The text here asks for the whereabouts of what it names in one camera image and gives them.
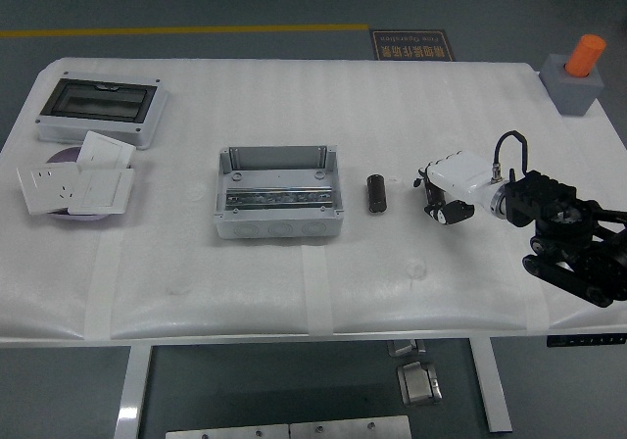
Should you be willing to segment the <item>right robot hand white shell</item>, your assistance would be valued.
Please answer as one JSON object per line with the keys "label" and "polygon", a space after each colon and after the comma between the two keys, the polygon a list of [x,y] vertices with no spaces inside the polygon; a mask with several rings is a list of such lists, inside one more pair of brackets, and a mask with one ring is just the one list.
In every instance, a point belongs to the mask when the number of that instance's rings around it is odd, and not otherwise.
{"label": "right robot hand white shell", "polygon": [[413,186],[424,187],[424,212],[450,225],[470,219],[480,206],[494,215],[500,182],[493,183],[492,166],[469,151],[459,151],[417,171]]}

